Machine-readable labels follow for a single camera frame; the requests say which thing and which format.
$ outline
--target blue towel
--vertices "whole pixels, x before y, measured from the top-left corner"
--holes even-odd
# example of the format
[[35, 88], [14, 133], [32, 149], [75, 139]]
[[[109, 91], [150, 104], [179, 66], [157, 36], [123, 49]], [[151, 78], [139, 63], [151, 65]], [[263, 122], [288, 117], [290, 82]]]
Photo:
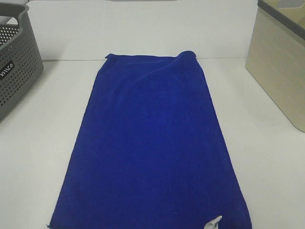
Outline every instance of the blue towel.
[[250, 229], [203, 71], [110, 54], [99, 70], [51, 229]]

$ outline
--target perforated basket side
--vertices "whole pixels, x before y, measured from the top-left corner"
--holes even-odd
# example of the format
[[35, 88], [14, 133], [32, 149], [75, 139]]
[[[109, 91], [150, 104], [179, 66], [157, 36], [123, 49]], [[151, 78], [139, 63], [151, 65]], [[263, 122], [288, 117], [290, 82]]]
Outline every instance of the perforated basket side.
[[[15, 4], [5, 4], [5, 7], [12, 11]], [[0, 25], [0, 119], [26, 94], [43, 70], [26, 12], [28, 7], [23, 9], [17, 26]]]

